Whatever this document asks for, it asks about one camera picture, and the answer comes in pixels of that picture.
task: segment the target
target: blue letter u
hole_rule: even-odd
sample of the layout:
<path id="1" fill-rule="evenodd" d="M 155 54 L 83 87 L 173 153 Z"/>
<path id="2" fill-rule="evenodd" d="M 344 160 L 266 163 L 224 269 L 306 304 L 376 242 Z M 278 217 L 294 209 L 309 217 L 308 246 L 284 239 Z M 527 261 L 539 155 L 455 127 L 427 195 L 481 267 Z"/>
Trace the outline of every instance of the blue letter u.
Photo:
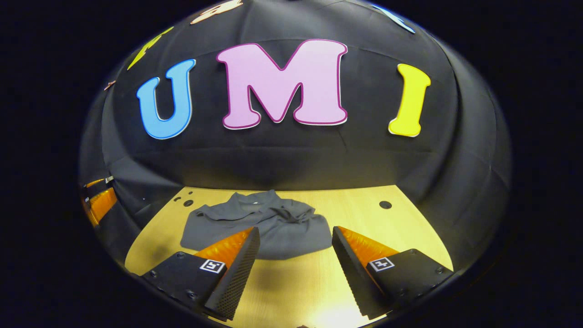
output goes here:
<path id="1" fill-rule="evenodd" d="M 156 77 L 144 83 L 137 92 L 140 100 L 142 122 L 146 132 L 156 139 L 169 139 L 180 134 L 190 123 L 192 117 L 192 100 L 190 97 L 189 71 L 196 65 L 196 60 L 189 59 L 172 66 L 166 72 L 166 78 L 172 80 L 174 96 L 174 114 L 162 120 L 156 105 L 156 86 L 160 78 Z"/>

